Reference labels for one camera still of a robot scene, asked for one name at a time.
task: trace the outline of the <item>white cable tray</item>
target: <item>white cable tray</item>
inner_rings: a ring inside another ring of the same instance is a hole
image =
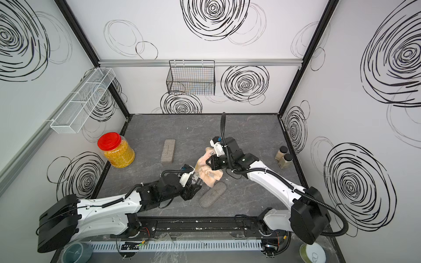
[[[93,252],[117,252],[116,241],[91,241]],[[261,251],[259,239],[231,239],[231,240],[169,240],[148,241],[142,245],[128,250],[124,247],[125,241],[118,243],[120,252],[188,252],[188,251]]]

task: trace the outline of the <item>aluminum rail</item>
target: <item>aluminum rail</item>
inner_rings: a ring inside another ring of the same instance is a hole
[[[300,58],[267,58],[267,59],[109,59],[100,60],[101,67],[138,67],[138,66],[301,66]]]

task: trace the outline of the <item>red lid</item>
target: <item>red lid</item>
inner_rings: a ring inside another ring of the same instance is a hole
[[[103,151],[111,151],[121,143],[121,136],[118,133],[105,133],[98,140],[98,147]]]

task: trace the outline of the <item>wall shelf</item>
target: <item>wall shelf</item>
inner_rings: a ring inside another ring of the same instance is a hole
[[[57,133],[78,133],[115,78],[111,68],[96,68],[51,123]]]

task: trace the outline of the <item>black wire basket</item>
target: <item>black wire basket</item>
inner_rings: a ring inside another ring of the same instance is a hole
[[[169,94],[215,95],[215,61],[170,60]]]

